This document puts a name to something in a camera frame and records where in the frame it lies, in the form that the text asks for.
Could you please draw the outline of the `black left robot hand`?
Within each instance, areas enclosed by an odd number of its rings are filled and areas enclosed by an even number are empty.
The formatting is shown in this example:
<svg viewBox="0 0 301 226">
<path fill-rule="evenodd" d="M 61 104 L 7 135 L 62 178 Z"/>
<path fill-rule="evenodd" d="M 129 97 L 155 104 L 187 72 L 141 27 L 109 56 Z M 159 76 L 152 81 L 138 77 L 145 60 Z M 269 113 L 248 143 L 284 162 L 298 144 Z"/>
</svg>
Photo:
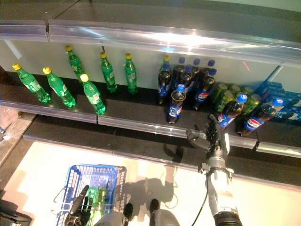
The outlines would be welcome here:
<svg viewBox="0 0 301 226">
<path fill-rule="evenodd" d="M 69 211 L 65 221 L 65 226 L 86 226 L 93 205 L 93 199 L 86 196 L 89 185 L 84 186 L 79 196 L 75 199 L 71 210 Z"/>
</svg>

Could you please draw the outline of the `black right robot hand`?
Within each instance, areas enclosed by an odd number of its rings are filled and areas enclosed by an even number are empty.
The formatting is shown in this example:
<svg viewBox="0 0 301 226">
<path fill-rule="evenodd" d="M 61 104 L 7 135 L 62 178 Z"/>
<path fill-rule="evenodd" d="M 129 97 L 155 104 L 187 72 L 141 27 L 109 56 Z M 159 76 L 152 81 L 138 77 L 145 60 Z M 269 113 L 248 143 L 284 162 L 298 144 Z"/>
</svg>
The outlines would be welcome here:
<svg viewBox="0 0 301 226">
<path fill-rule="evenodd" d="M 186 130 L 187 140 L 195 148 L 206 152 L 206 158 L 221 157 L 227 160 L 230 152 L 229 135 L 220 127 L 217 118 L 210 114 L 201 131 Z"/>
</svg>

